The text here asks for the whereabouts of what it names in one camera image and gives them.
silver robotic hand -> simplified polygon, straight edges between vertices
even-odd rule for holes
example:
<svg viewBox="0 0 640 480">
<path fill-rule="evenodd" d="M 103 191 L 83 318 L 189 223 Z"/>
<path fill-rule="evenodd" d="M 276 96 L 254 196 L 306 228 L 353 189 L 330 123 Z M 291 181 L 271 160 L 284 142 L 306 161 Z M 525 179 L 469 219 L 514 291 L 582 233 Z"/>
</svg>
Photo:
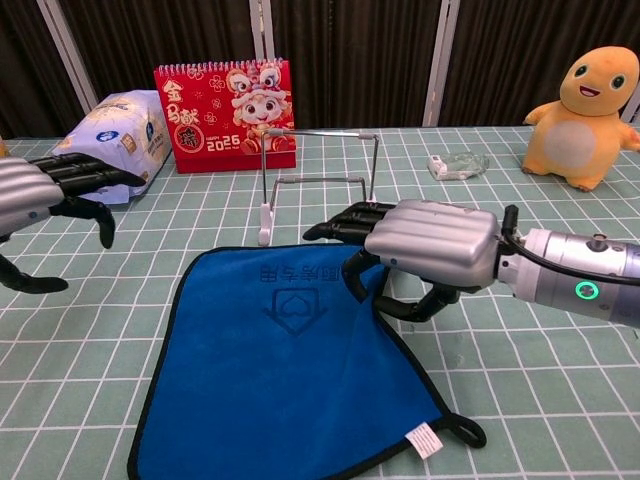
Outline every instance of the silver robotic hand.
<svg viewBox="0 0 640 480">
<path fill-rule="evenodd" d="M 313 226 L 304 239 L 363 247 L 342 266 L 359 301 L 367 296 L 360 275 L 378 264 L 431 283 L 417 303 L 374 299 L 378 310 L 401 320 L 427 321 L 460 292 L 497 280 L 523 301 L 640 327 L 639 246 L 548 230 L 517 238 L 517 216 L 515 206 L 507 207 L 500 225 L 490 212 L 428 200 L 362 202 Z"/>
<path fill-rule="evenodd" d="M 51 216 L 94 219 L 100 241 L 110 248 L 115 221 L 104 204 L 79 197 L 112 185 L 142 186 L 145 180 L 81 153 L 70 153 L 27 161 L 0 158 L 0 244 L 11 234 Z M 22 273 L 0 255 L 0 284 L 25 293 L 42 294 L 64 290 L 60 278 L 36 278 Z"/>
</svg>

table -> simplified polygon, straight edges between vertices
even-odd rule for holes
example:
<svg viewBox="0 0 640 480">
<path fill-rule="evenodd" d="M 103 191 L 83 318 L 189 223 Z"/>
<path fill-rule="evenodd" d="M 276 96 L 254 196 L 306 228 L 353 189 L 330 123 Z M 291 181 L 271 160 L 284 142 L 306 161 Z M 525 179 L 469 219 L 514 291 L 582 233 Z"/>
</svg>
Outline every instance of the table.
<svg viewBox="0 0 640 480">
<path fill-rule="evenodd" d="M 607 180 L 581 193 L 523 174 L 529 127 L 371 130 L 381 136 L 378 201 L 429 198 L 494 212 L 520 208 L 520 229 L 543 227 L 640 241 L 640 157 L 623 152 Z M 370 146 L 300 138 L 296 173 L 370 174 Z M 55 139 L 14 140 L 35 158 Z M 435 181 L 426 155 L 472 151 L 490 168 Z M 269 172 L 272 185 L 278 172 Z M 273 244 L 360 197 L 344 184 L 282 185 Z M 126 478 L 136 423 L 178 281 L 202 251 L 256 246 L 259 172 L 178 175 L 170 158 L 148 193 L 114 209 L 111 250 L 93 222 L 55 218 L 14 235 L 2 253 L 29 273 L 62 276 L 60 294 L 0 289 L 0 478 Z M 392 293 L 422 296 L 399 277 Z M 425 325 L 394 322 L 451 408 L 485 429 L 470 450 L 449 437 L 426 462 L 407 451 L 361 479 L 640 479 L 640 340 L 630 328 L 530 305 L 495 284 L 463 295 Z"/>
</svg>

white plastic bag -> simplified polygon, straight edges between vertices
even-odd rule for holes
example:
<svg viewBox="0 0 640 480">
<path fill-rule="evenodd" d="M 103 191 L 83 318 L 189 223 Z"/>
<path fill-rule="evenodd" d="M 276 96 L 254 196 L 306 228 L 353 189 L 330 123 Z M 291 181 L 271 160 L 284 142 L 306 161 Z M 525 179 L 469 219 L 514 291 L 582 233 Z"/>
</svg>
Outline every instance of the white plastic bag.
<svg viewBox="0 0 640 480">
<path fill-rule="evenodd" d="M 156 90 L 109 95 L 53 150 L 85 153 L 144 178 L 142 187 L 104 187 L 84 198 L 106 205 L 128 203 L 151 184 L 171 153 L 160 96 Z"/>
</svg>

metal rack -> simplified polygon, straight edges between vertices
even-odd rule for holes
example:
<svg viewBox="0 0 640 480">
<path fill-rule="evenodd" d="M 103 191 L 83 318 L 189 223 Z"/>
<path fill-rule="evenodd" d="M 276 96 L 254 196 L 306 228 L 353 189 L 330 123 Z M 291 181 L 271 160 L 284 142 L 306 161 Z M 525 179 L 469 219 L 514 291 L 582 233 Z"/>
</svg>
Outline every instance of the metal rack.
<svg viewBox="0 0 640 480">
<path fill-rule="evenodd" d="M 371 178 L 369 181 L 369 195 L 367 197 L 367 189 L 365 179 L 362 177 L 301 177 L 301 176 L 285 176 L 278 177 L 271 192 L 271 199 L 267 196 L 267 152 L 265 150 L 265 136 L 270 135 L 272 137 L 292 135 L 292 136 L 318 136 L 318 137 L 343 137 L 343 138 L 357 138 L 362 141 L 372 140 L 373 144 L 373 165 L 371 168 Z M 273 233 L 273 215 L 274 208 L 276 206 L 276 198 L 278 188 L 282 184 L 296 184 L 296 183 L 327 183 L 327 182 L 342 182 L 342 183 L 357 183 L 362 188 L 362 200 L 363 201 L 375 201 L 373 194 L 373 188 L 375 183 L 376 168 L 378 164 L 378 145 L 380 143 L 379 137 L 374 133 L 358 133 L 358 132 L 341 132 L 341 131 L 324 131 L 324 130 L 286 130 L 283 128 L 272 128 L 262 133 L 260 137 L 261 143 L 261 157 L 262 157 L 262 195 L 263 200 L 260 205 L 260 232 L 258 234 L 258 245 L 261 247 L 268 246 L 271 243 L 271 236 Z"/>
</svg>

black curtain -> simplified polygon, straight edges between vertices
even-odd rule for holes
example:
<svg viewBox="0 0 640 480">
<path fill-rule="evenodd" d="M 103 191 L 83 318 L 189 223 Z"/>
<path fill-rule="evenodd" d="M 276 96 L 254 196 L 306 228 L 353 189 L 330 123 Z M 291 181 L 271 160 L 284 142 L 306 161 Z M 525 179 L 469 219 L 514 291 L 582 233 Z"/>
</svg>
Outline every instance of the black curtain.
<svg viewBox="0 0 640 480">
<path fill-rule="evenodd" d="M 520 125 L 604 45 L 640 54 L 640 1 L 462 0 L 439 125 Z"/>
<path fill-rule="evenodd" d="M 0 135 L 59 137 L 84 116 L 35 0 L 0 0 Z"/>
<path fill-rule="evenodd" d="M 440 0 L 271 0 L 299 128 L 422 124 Z"/>
<path fill-rule="evenodd" d="M 255 57 L 248 0 L 59 0 L 98 99 L 162 64 Z"/>
</svg>

